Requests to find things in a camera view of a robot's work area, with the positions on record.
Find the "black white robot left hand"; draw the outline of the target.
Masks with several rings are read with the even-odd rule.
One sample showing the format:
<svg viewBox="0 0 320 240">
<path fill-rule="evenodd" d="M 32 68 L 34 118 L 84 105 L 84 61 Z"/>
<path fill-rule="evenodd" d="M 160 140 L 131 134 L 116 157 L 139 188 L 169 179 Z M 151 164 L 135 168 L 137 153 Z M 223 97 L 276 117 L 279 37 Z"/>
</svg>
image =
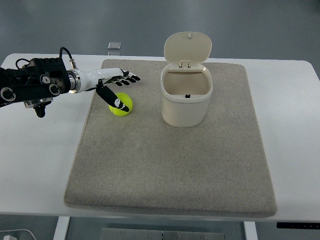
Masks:
<svg viewBox="0 0 320 240">
<path fill-rule="evenodd" d="M 70 93 L 81 93 L 95 90 L 109 106 L 116 107 L 116 94 L 108 87 L 130 85 L 141 79 L 130 71 L 120 68 L 103 68 L 88 72 L 79 69 L 67 71 L 70 80 Z"/>
</svg>

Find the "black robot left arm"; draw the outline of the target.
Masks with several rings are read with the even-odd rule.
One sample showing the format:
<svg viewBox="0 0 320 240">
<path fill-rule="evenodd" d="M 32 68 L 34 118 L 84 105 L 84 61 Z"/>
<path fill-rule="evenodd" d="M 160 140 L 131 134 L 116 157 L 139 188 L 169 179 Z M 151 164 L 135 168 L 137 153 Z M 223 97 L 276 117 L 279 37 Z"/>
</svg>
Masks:
<svg viewBox="0 0 320 240">
<path fill-rule="evenodd" d="M 73 69 L 76 68 L 70 51 L 61 47 L 59 57 L 20 58 L 15 69 L 0 69 L 0 106 L 23 102 L 26 108 L 35 110 L 39 118 L 45 116 L 46 106 L 53 98 L 68 93 L 76 87 L 63 62 L 66 52 Z"/>
</svg>

